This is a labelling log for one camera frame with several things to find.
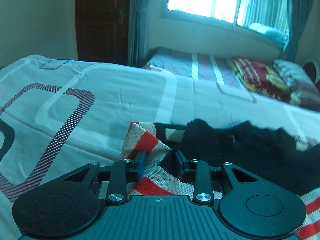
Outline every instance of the windowsill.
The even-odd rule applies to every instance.
[[[244,35],[247,37],[250,37],[252,39],[261,41],[265,43],[268,46],[277,48],[279,50],[283,49],[283,44],[274,41],[273,39],[270,39],[266,36],[264,36],[261,33],[258,33],[254,30],[246,29],[242,26],[233,26],[233,23],[229,23],[222,20],[217,20],[213,17],[205,17],[201,15],[195,15],[195,14],[189,14],[182,11],[170,11],[167,8],[163,9],[161,13],[161,18],[163,19],[169,19],[169,20],[176,20],[176,21],[187,21],[187,22],[193,22],[197,24],[203,24],[203,25],[211,25],[216,28],[223,28],[225,30],[231,31],[236,34]]]

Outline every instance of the wall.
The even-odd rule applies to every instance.
[[[150,0],[148,5],[148,42],[151,50],[163,46],[183,52],[214,54],[220,57],[242,56],[265,62],[272,62],[279,56],[279,49],[246,35],[208,25],[163,19],[160,16],[162,2],[163,0]],[[299,44],[299,62],[310,56],[318,15],[316,0]]]
[[[0,67],[31,54],[77,60],[75,0],[0,0]]]

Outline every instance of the folded blanket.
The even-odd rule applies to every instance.
[[[144,177],[134,185],[131,195],[189,195],[193,185],[181,183],[172,166],[174,151],[187,159],[201,159],[210,166],[232,162],[256,175],[301,196],[307,219],[299,232],[302,239],[316,236],[320,220],[320,146],[308,139],[309,148],[296,148],[299,138],[283,129],[276,131],[253,127],[249,122],[230,129],[213,129],[201,120],[187,126],[160,123],[132,123],[122,149],[122,158],[133,159],[137,151],[148,154]],[[213,185],[215,198],[220,188]]]

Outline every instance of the striped scarf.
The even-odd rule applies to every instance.
[[[150,122],[130,124],[121,158],[134,159],[139,150],[146,151],[148,156],[142,181],[132,187],[130,195],[189,195],[192,199],[194,186],[180,182],[174,175],[170,166],[171,148],[167,146],[181,142],[184,129],[185,126]],[[310,140],[309,143],[314,146],[315,140]],[[222,198],[222,193],[214,191],[214,198]],[[306,205],[307,217],[298,235],[302,240],[320,239],[320,188],[300,198]]]

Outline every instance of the mattress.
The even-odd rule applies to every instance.
[[[165,69],[175,75],[245,89],[225,58],[185,53],[161,47],[147,64]]]
[[[33,55],[0,70],[0,239],[20,232],[19,195],[86,163],[120,158],[131,121],[215,128],[250,120],[320,141],[320,116],[247,90],[169,72]]]

